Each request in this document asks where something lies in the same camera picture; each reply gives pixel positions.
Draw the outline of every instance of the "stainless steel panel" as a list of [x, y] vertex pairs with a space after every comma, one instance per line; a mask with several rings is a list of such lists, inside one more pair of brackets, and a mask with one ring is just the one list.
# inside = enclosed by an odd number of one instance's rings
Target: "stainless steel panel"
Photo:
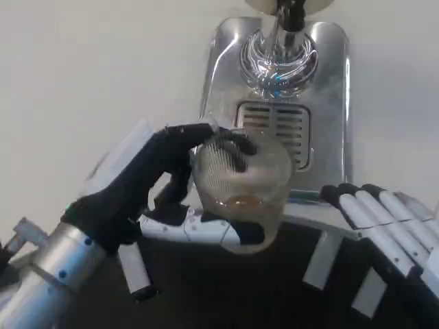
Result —
[[308, 165], [296, 174], [291, 201], [318, 201], [325, 184], [351, 180], [349, 150], [350, 60], [348, 39], [332, 23], [308, 22], [305, 33], [318, 52], [312, 79], [294, 93], [260, 93], [249, 87], [239, 66], [241, 48], [260, 28], [252, 17], [225, 20], [213, 39], [204, 85], [201, 117], [236, 125], [238, 109], [246, 102], [285, 104], [309, 111]]

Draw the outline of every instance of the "white plastic finger segment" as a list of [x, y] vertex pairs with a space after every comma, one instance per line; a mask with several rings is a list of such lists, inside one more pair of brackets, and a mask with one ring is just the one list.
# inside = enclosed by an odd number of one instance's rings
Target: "white plastic finger segment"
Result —
[[382, 204], [397, 220], [404, 222], [407, 229], [418, 239], [418, 241], [429, 252], [432, 252], [439, 245], [439, 239], [431, 230], [420, 221], [416, 215], [409, 210], [396, 196], [388, 191], [379, 194]]
[[357, 200], [366, 207], [370, 214], [383, 225], [390, 236], [407, 252], [422, 268], [425, 267], [429, 254], [427, 250], [398, 222], [371, 194], [358, 191]]

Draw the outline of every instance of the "espresso machine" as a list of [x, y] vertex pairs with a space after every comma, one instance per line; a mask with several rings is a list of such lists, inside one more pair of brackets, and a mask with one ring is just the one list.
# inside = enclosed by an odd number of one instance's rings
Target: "espresso machine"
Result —
[[226, 19], [211, 43], [200, 116], [277, 137], [296, 161], [290, 202], [351, 181], [348, 38], [306, 21], [332, 0], [247, 0], [259, 17]]

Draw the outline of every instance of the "silver metal tube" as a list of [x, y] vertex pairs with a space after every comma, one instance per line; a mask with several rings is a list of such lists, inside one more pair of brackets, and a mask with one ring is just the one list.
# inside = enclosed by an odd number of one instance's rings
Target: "silver metal tube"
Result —
[[39, 250], [22, 285], [0, 312], [0, 328], [46, 329], [67, 309], [106, 254], [79, 229], [61, 223]]
[[260, 48], [268, 62], [287, 63], [295, 60], [303, 52], [305, 33], [285, 31], [277, 15], [260, 14]]

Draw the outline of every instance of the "metal cylinder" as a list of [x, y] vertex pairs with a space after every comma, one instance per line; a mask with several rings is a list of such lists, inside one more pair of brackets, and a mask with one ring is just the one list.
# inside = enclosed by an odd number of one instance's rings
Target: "metal cylinder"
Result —
[[49, 237], [48, 246], [36, 255], [34, 266], [77, 291], [105, 255], [105, 251], [82, 231], [60, 223]]
[[48, 328], [105, 256], [105, 251], [79, 229], [60, 223], [47, 246], [38, 251], [19, 290], [0, 312], [0, 328]]

